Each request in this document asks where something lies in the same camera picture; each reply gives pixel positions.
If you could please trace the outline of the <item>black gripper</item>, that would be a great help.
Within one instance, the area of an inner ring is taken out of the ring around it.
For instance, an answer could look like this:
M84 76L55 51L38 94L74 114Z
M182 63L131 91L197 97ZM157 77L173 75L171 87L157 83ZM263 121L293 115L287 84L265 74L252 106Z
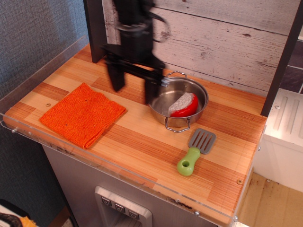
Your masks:
M106 44L106 63L113 89L117 92L125 86L125 73L145 80L145 103L150 103L166 86L163 76L165 64L155 57L153 50L153 22L116 25L120 45Z

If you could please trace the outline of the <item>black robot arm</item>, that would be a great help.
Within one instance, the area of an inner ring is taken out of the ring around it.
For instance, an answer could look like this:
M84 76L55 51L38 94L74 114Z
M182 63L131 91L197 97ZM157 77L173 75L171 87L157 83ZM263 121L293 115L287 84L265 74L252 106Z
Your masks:
M106 64L115 91L125 86L125 73L144 79L145 102L148 104L158 96L164 80L164 62L153 55L153 20L165 20L152 13L152 0L115 0L118 13L117 29L120 45L106 44Z

